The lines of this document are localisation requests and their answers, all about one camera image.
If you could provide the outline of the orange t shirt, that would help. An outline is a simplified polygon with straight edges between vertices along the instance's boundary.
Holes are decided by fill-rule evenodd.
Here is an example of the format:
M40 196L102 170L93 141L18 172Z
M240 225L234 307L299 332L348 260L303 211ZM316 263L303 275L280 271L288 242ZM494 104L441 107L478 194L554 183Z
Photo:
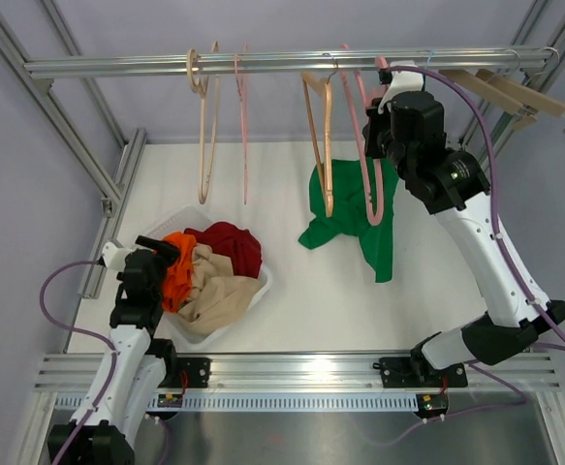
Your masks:
M180 252L179 258L168 268L162 286L164 310L177 313L192 292L193 252L197 246L197 240L192 234L173 232L165 236L164 241L175 246Z

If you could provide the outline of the beige t shirt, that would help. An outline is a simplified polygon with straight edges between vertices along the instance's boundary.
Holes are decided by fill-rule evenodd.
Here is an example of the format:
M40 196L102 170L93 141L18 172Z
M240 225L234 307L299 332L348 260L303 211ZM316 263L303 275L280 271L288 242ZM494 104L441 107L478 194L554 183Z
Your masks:
M188 333L207 337L240 320L262 288L258 278L235 275L229 257L197 244L192 255L192 291L179 305L173 323Z

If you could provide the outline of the green t shirt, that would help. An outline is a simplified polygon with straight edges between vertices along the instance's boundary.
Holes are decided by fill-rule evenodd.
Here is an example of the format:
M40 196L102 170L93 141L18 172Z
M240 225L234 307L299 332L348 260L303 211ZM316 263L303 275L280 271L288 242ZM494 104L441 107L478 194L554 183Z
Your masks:
M311 173L308 192L309 207L313 214L298 242L308 250L317 249L340 234L355 237L361 253L372 268L377 283L387 283L393 277L393 200L398 183L395 170L382 164L385 206L379 225L372 226L365 210L365 197L358 160L332 161L334 210L326 215L318 173Z

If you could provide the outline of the red t shirt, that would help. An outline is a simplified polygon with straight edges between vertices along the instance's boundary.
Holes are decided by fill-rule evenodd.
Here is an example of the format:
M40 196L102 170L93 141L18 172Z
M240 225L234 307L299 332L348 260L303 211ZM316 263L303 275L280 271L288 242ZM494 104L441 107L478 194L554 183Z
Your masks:
M220 221L203 231L186 228L183 232L196 237L199 244L209 246L214 254L228 257L234 275L254 279L259 277L263 262L262 246L249 230Z

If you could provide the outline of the blue hanger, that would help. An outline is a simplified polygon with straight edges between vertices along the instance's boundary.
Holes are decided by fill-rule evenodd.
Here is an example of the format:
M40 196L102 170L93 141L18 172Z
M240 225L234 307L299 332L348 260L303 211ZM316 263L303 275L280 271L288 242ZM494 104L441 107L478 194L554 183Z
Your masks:
M432 50L428 53L428 56L427 56L427 58L426 58L425 65L424 65L424 69L425 69L425 70L432 71L432 60L433 60L433 58L435 57L435 54L436 54L436 49L435 49L435 48L432 49Z

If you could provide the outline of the pink wire hanger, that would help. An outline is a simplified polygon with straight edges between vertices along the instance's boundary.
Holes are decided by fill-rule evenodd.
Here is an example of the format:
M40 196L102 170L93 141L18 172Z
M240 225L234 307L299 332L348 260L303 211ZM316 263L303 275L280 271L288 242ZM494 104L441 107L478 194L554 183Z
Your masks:
M249 165L248 165L248 114L247 114L247 76L239 71L240 56L234 56L235 85L239 99L239 116L243 154L243 204L248 202Z

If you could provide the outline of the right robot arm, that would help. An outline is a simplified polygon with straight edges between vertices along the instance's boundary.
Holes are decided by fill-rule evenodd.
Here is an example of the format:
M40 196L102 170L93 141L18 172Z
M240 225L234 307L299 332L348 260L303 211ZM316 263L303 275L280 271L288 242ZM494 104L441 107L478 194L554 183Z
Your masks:
M362 130L370 158L391 163L405 189L450 235L472 271L487 310L466 325L417 344L401 376L437 388L466 361L495 365L565 321L565 301L534 282L499 218L478 160L447 145L445 111L432 94L407 91L372 100Z

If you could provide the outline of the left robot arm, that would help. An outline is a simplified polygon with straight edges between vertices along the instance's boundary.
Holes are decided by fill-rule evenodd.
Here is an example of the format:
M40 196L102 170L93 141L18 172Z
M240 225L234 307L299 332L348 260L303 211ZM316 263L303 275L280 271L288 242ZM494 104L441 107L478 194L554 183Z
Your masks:
M163 283L179 257L177 247L142 235L133 248L113 241L104 245L94 263L114 271L119 282L110 331L67 329L101 341L106 351L69 422L48 434L52 463L134 463L134 445L153 392L179 375L173 342L154 336L163 314Z

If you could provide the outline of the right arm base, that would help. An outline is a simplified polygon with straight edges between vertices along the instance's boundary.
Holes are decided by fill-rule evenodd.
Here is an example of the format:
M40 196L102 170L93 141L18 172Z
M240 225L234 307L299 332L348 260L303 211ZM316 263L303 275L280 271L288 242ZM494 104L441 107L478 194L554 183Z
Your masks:
M410 388L418 391L416 416L422 420L443 418L449 411L449 388L467 388L464 365L458 363L435 369L424 358L425 341L405 356L382 356L372 363L383 388Z

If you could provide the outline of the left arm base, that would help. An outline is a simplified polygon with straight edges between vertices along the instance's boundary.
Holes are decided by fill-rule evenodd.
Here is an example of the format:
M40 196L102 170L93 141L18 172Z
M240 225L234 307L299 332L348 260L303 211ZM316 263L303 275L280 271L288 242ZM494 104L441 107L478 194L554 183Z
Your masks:
M153 339L146 353L161 359L166 369L157 387L160 392L155 391L147 405L148 414L170 419L188 407L188 393L208 388L209 357L179 355L169 339Z

